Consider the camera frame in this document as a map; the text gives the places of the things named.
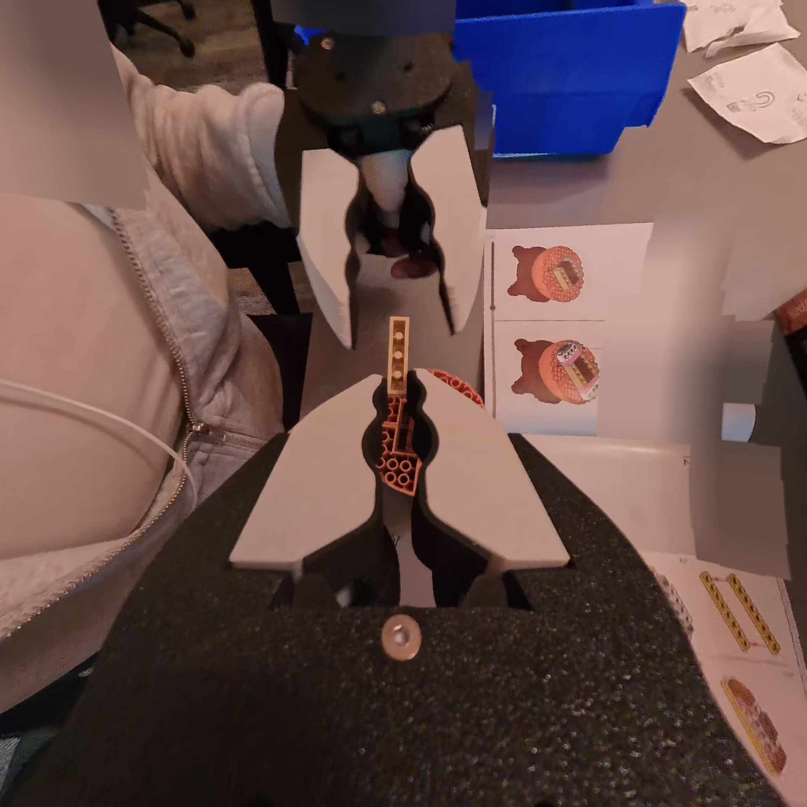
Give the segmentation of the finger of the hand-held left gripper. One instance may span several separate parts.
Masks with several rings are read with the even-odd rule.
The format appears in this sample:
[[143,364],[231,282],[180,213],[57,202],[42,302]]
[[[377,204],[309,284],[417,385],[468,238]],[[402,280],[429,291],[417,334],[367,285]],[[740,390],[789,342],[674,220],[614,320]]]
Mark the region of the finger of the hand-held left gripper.
[[299,252],[319,309],[348,350],[354,343],[348,211],[359,194],[360,181],[358,167],[329,148],[302,154]]
[[487,224],[462,126],[431,132],[409,166],[432,208],[432,240],[442,260],[440,292],[451,331],[458,333],[479,288]]

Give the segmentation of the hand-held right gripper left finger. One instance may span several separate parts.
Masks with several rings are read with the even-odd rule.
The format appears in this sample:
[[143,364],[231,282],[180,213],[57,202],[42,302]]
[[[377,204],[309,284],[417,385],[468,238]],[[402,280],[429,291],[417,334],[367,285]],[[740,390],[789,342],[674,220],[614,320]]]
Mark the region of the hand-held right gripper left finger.
[[383,537],[376,469],[387,380],[369,375],[290,430],[230,553],[238,569],[359,574]]

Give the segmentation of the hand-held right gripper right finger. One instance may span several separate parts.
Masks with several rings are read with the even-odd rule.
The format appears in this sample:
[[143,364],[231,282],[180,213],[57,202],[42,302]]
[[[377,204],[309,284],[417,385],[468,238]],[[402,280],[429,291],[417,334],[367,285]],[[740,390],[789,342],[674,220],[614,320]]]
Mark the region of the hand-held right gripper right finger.
[[429,372],[417,373],[425,515],[497,571],[565,567],[568,552],[504,427]]

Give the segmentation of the round orange lego pot build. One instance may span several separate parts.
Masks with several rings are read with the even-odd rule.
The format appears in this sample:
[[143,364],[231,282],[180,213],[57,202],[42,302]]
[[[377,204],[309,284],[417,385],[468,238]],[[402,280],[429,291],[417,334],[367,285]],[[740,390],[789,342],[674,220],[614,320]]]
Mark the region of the round orange lego pot build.
[[388,395],[388,413],[382,423],[382,454],[376,464],[382,481],[407,496],[417,492],[421,460],[414,449],[415,421],[407,398]]

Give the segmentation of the tan brick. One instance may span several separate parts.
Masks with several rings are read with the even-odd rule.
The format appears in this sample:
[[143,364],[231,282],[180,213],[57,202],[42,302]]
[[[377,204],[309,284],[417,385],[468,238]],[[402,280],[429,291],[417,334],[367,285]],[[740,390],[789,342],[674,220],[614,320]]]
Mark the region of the tan brick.
[[389,318],[388,394],[403,397],[407,393],[409,372],[409,317]]

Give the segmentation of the person's left forearm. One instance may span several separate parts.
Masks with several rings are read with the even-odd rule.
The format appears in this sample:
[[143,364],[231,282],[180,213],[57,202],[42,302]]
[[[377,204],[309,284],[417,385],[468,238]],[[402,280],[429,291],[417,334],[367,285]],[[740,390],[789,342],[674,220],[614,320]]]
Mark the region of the person's left forearm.
[[285,108],[279,88],[175,90],[111,51],[148,165],[146,209],[160,228],[192,241],[266,221],[290,227],[275,160]]

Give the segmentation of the blue plastic bin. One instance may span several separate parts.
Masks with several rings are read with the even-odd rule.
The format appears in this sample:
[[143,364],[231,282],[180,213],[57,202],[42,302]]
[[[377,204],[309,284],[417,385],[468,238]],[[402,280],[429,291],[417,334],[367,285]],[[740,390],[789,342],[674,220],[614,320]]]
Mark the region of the blue plastic bin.
[[652,124],[686,5],[457,1],[454,55],[496,107],[494,155],[600,156]]

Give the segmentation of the open building instruction booklet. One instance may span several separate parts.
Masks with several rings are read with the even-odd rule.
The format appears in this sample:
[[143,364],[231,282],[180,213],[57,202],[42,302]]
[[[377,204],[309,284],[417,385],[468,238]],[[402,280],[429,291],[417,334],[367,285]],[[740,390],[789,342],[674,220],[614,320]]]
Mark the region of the open building instruction booklet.
[[485,396],[639,551],[730,726],[805,805],[781,449],[752,440],[773,322],[723,314],[727,232],[491,231]]

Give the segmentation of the black office chair base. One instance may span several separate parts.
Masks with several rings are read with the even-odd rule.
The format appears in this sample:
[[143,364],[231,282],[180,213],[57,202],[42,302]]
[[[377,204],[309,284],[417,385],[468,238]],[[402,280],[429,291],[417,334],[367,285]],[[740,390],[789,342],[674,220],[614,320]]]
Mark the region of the black office chair base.
[[146,26],[156,32],[171,37],[180,52],[188,59],[195,57],[195,44],[173,27],[147,14],[136,1],[97,1],[108,40],[114,45],[118,34],[123,32],[128,38],[135,33],[136,25]]

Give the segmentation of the white paper bag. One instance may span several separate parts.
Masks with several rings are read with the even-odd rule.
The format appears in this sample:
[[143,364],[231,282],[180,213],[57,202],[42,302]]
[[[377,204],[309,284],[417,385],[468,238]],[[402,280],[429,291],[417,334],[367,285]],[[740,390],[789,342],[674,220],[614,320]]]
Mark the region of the white paper bag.
[[781,1],[687,1],[683,45],[707,58],[728,47],[768,45],[798,38]]
[[713,67],[688,84],[724,120],[762,143],[806,138],[806,70],[782,45]]

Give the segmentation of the dark building set box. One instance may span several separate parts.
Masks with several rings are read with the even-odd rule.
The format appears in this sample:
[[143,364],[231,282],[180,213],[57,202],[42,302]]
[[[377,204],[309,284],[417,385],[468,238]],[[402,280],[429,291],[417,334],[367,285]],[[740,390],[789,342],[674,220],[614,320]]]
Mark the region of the dark building set box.
[[807,291],[801,292],[774,311],[774,319],[785,337],[791,337],[806,328]]

